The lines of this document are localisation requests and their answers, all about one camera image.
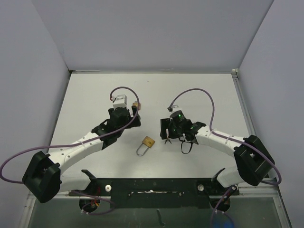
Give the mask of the large brass padlock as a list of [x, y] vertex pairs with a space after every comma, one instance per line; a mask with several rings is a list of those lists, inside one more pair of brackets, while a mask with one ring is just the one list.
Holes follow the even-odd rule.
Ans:
[[149, 149], [151, 149], [155, 144], [155, 140], [149, 136], [146, 136], [143, 140], [141, 145], [136, 150], [137, 156], [144, 156]]

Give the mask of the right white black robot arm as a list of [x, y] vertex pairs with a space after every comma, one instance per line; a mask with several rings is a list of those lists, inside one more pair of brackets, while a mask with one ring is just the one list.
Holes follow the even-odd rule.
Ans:
[[193, 123], [181, 110], [161, 119], [160, 125], [163, 140], [178, 139], [182, 143], [209, 146], [235, 159], [235, 166], [222, 168], [215, 174], [211, 187], [216, 194], [223, 194], [228, 187], [243, 182], [259, 185], [275, 164], [255, 135], [242, 138], [212, 130], [205, 123]]

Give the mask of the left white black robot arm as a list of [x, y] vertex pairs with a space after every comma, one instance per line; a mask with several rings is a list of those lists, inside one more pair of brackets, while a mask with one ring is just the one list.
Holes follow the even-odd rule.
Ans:
[[48, 154], [35, 153], [22, 178], [23, 184], [41, 203], [46, 203], [61, 191], [81, 190], [85, 195], [95, 193], [97, 183], [90, 177], [63, 180], [63, 173], [92, 153], [114, 144], [125, 129], [141, 126], [138, 107], [109, 109], [109, 118], [76, 142], [75, 146], [60, 146]]

